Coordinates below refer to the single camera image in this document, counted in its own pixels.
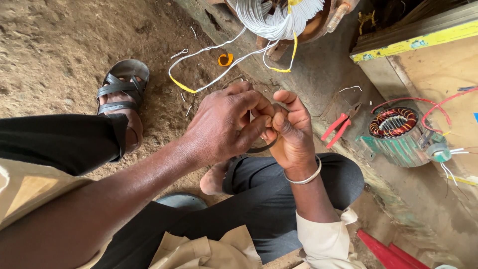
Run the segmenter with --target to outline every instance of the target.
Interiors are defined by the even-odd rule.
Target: red pliers
[[[352,124],[352,121],[350,121],[350,118],[352,118],[353,116],[355,116],[355,114],[357,114],[357,111],[359,111],[361,105],[362,105],[361,102],[354,104],[352,108],[350,108],[350,110],[347,112],[347,114],[342,113],[340,117],[334,123],[330,125],[330,127],[327,129],[324,135],[320,138],[322,141],[325,141],[327,137],[330,135],[330,133],[335,128],[337,128],[342,122],[345,121],[344,124],[342,124],[342,127],[340,127],[337,134],[334,136],[334,138],[332,138],[330,143],[327,144],[326,148],[331,148],[335,144],[335,142],[337,142],[337,140],[344,134],[345,129],[347,129],[347,126]]]

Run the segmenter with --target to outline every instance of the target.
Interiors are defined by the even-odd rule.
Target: copper winding
[[[380,126],[389,118],[401,116],[406,119],[398,128],[390,130],[381,130]],[[398,137],[415,127],[417,123],[416,114],[407,108],[391,108],[380,112],[375,119],[370,123],[369,131],[372,135],[380,138],[394,138]]]

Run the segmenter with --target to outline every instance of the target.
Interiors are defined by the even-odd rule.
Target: shirt sleeve
[[[316,223],[295,212],[297,235],[306,254],[304,261],[313,269],[366,269],[357,260],[345,225],[357,220],[357,214],[347,208],[340,222]]]

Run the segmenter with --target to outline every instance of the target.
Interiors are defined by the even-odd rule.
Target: silver bangle
[[[302,180],[302,181],[292,181],[292,180],[290,180],[290,179],[287,178],[287,176],[286,176],[286,174],[285,174],[285,171],[284,171],[284,177],[285,177],[285,179],[287,179],[290,183],[302,185],[302,184],[309,183],[309,182],[311,182],[313,179],[315,179],[315,178],[319,175],[321,169],[322,169],[322,161],[319,159],[319,167],[317,168],[317,171],[316,171],[313,175],[311,175],[308,179]]]

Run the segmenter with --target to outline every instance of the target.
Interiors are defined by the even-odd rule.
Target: red wire
[[[435,107],[433,107],[431,110],[433,110],[433,109],[435,109],[435,108],[437,108],[437,107],[438,107],[438,109],[439,109],[439,110],[440,110],[440,111],[443,113],[443,115],[445,116],[445,118],[446,118],[446,122],[448,123],[448,125],[449,125],[449,126],[450,126],[450,128],[451,128],[451,120],[450,120],[450,116],[448,116],[448,114],[446,113],[446,111],[445,111],[443,108],[441,108],[441,107],[440,107],[440,104],[442,104],[442,103],[440,103],[440,104],[436,104],[436,103],[435,103],[435,102],[433,102],[433,101],[430,101],[430,100],[428,100],[428,99],[423,99],[423,98],[417,98],[417,97],[403,97],[403,98],[397,98],[397,99],[393,99],[393,100],[386,101],[385,103],[382,103],[382,104],[380,104],[380,105],[378,105],[378,106],[374,107],[370,113],[372,113],[372,114],[373,114],[373,112],[374,112],[374,111],[375,111],[377,108],[381,107],[381,106],[382,106],[382,105],[384,105],[384,104],[387,104],[387,103],[390,103],[390,102],[393,102],[393,101],[399,101],[399,100],[419,100],[419,101],[425,101],[425,102],[429,102],[429,103],[431,103],[432,105],[434,105],[434,106],[435,106]],[[425,116],[422,118],[422,124],[424,125],[424,127],[425,127],[425,128],[427,128],[428,130],[435,131],[435,132],[441,132],[441,133],[443,133],[443,131],[436,130],[436,129],[432,129],[432,128],[428,127],[428,126],[427,126],[427,125],[424,123],[424,119],[425,119]]]
[[[428,116],[435,108],[438,107],[438,108],[440,109],[440,106],[441,106],[442,104],[444,104],[445,102],[448,102],[448,101],[452,100],[452,99],[455,98],[455,97],[458,97],[458,96],[461,96],[461,95],[463,95],[463,94],[467,94],[467,93],[470,93],[470,92],[476,91],[476,90],[478,90],[478,87],[473,88],[473,89],[471,89],[471,90],[467,90],[467,91],[461,92],[461,93],[457,93],[457,94],[455,94],[455,95],[453,95],[453,96],[450,96],[450,97],[446,98],[445,100],[441,101],[440,103],[436,104],[434,107],[432,107],[432,109],[430,109],[430,110],[429,110],[427,113],[425,113],[425,115],[423,116],[423,118],[422,118],[422,124],[423,124],[423,126],[425,126],[425,128],[427,128],[427,129],[430,129],[430,130],[433,130],[433,131],[439,131],[439,130],[431,129],[430,127],[426,126],[426,124],[425,124],[425,119],[427,118],[427,116]]]

